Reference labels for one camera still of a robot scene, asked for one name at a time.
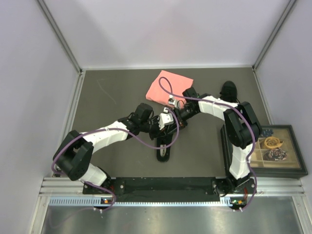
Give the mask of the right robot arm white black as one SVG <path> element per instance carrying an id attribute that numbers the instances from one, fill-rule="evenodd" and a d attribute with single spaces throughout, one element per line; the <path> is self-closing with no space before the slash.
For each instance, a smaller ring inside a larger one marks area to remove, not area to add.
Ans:
<path id="1" fill-rule="evenodd" d="M 210 114 L 224 121 L 226 139 L 232 145 L 232 159 L 228 169 L 228 188 L 239 193 L 250 180 L 252 169 L 251 154 L 255 143 L 262 133 L 262 127 L 250 103 L 199 95 L 193 87 L 186 89 L 181 96 L 187 101 L 179 116 L 183 121 L 196 113 Z"/>

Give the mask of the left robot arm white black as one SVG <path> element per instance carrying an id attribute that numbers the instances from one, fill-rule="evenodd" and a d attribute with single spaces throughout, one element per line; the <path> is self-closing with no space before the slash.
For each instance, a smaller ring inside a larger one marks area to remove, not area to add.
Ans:
<path id="1" fill-rule="evenodd" d="M 54 163 L 72 181 L 89 182 L 99 193 L 108 192 L 111 186 L 110 176 L 91 164 L 92 154 L 113 143 L 137 136 L 141 132 L 149 133 L 150 138 L 154 138 L 173 120 L 169 112 L 150 118 L 152 113 L 151 106 L 141 103 L 127 117 L 120 118 L 90 134 L 79 133 L 76 130 L 69 132 L 53 157 Z"/>

